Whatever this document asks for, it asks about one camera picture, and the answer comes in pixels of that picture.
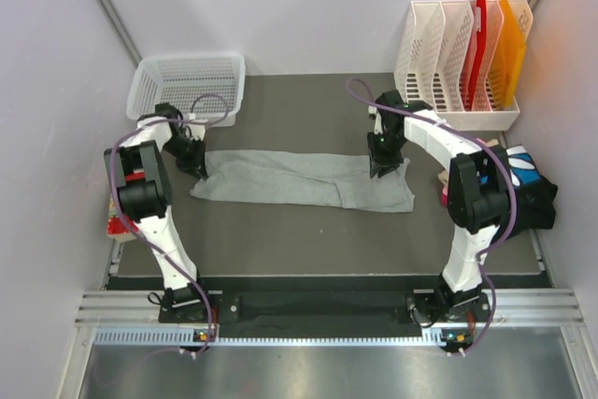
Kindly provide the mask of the grey t-shirt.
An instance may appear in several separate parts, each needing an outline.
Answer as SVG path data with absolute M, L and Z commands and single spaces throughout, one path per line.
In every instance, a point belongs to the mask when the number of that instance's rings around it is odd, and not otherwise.
M 406 167 L 383 178 L 370 178 L 366 155 L 213 150 L 206 154 L 206 164 L 208 178 L 190 190 L 196 199 L 376 213 L 414 210 Z

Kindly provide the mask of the red plastic folder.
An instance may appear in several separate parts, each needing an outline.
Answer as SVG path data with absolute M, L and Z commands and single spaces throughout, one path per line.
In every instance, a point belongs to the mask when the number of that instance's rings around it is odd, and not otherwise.
M 467 89 L 469 109 L 473 108 L 477 90 L 477 78 L 481 70 L 487 41 L 487 0 L 476 0 L 475 7 L 474 43 L 476 45 Z

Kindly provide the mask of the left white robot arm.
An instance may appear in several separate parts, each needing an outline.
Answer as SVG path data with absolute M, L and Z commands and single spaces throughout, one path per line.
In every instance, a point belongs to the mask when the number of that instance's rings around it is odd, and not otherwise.
M 180 171 L 205 179 L 205 130 L 203 123 L 161 103 L 139 118 L 134 131 L 104 151 L 117 217 L 150 248 L 161 269 L 164 294 L 156 297 L 155 304 L 162 322 L 214 321 L 212 300 L 175 225 L 173 190 L 162 157 L 168 152 Z

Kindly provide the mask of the white perforated plastic basket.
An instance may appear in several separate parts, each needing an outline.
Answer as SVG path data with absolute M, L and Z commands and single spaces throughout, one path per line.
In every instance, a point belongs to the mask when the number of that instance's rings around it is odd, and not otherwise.
M 135 71 L 125 114 L 132 121 L 168 103 L 200 120 L 224 118 L 217 125 L 231 127 L 241 108 L 246 76 L 243 55 L 201 52 L 150 56 Z

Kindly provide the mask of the orange plastic folder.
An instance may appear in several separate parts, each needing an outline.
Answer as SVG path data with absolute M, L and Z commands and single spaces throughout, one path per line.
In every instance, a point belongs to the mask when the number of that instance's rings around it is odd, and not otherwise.
M 491 61 L 488 82 L 492 108 L 507 110 L 515 103 L 515 92 L 534 18 L 526 0 L 498 0 L 498 3 L 503 13 L 503 25 Z

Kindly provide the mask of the beige folded t-shirt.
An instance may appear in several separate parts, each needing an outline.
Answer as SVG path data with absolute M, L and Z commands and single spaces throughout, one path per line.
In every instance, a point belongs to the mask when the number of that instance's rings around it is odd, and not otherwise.
M 492 147 L 499 144 L 499 140 L 497 138 L 492 138 L 490 140 L 483 140 L 482 138 L 477 138 L 477 141 L 486 144 L 488 147 Z M 449 171 L 444 170 L 438 175 L 438 179 L 440 180 L 443 190 L 442 193 L 447 193 L 449 189 Z

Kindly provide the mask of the white file organizer rack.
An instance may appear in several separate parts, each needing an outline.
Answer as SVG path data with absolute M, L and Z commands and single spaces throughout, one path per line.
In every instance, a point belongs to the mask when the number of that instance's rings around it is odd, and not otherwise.
M 487 47 L 472 108 L 465 108 L 473 68 L 477 20 L 469 0 L 413 1 L 393 71 L 396 89 L 407 102 L 424 101 L 462 131 L 507 131 L 520 114 L 513 102 L 501 107 L 491 78 L 491 59 L 504 26 L 497 0 L 487 2 Z

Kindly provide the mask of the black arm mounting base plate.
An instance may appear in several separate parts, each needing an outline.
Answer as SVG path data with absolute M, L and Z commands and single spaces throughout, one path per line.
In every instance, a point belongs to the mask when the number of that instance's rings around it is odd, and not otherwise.
M 274 333 L 300 338 L 362 326 L 388 333 L 399 326 L 426 327 L 438 321 L 477 314 L 488 304 L 480 293 L 452 304 L 437 292 L 238 292 L 161 306 L 159 321 L 196 323 L 212 320 L 226 334 Z

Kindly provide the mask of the red illustrated book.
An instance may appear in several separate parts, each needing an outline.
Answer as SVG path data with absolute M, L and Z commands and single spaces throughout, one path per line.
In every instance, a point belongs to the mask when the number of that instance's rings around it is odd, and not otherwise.
M 108 202 L 107 236 L 119 243 L 135 240 L 135 237 L 122 224 L 112 198 Z

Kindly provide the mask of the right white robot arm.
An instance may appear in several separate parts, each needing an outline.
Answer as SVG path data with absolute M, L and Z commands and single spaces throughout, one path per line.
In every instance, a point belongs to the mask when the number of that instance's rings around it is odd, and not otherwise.
M 448 262 L 431 296 L 415 299 L 413 321 L 429 327 L 465 314 L 480 296 L 485 249 L 508 220 L 510 185 L 505 150 L 465 138 L 443 124 L 423 101 L 407 103 L 396 90 L 383 93 L 368 114 L 369 175 L 383 178 L 404 161 L 405 143 L 418 145 L 448 172 L 448 214 L 454 234 Z

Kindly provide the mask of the black daisy print t-shirt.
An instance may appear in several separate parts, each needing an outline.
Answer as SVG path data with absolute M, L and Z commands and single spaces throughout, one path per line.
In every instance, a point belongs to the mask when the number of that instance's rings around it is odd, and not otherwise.
M 508 158 L 511 184 L 517 199 L 516 221 L 507 238 L 529 229 L 552 229 L 556 220 L 554 200 L 558 186 L 544 177 L 531 154 L 518 145 L 505 149 L 497 145 L 500 156 Z

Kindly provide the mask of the magenta folded t-shirt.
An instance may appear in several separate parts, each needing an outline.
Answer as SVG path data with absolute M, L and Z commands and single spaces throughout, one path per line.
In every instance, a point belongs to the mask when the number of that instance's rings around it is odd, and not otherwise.
M 449 187 L 444 186 L 441 191 L 441 204 L 443 207 L 448 207 L 449 204 Z

